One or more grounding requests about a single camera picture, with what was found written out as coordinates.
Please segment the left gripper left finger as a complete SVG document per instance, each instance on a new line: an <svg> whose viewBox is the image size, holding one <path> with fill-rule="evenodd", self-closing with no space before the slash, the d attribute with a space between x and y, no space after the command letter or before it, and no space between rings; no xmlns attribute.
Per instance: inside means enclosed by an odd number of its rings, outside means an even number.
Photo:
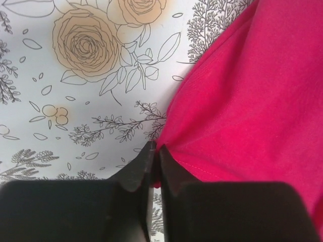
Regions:
<svg viewBox="0 0 323 242"><path fill-rule="evenodd" d="M1 187L1 241L150 241L154 142L108 179Z"/></svg>

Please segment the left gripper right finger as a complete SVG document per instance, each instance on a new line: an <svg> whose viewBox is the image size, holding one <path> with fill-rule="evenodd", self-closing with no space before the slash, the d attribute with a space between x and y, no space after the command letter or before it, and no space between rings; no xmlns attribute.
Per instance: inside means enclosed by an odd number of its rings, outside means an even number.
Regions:
<svg viewBox="0 0 323 242"><path fill-rule="evenodd" d="M319 241L296 191L282 182L202 182L159 150L165 241Z"/></svg>

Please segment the magenta t-shirt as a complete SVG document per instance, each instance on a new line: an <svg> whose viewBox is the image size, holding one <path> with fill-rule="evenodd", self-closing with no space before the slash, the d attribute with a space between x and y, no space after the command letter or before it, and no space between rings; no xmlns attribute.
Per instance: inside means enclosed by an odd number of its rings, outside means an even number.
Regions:
<svg viewBox="0 0 323 242"><path fill-rule="evenodd" d="M322 231L322 1L253 1L182 81L157 145L205 182L292 185Z"/></svg>

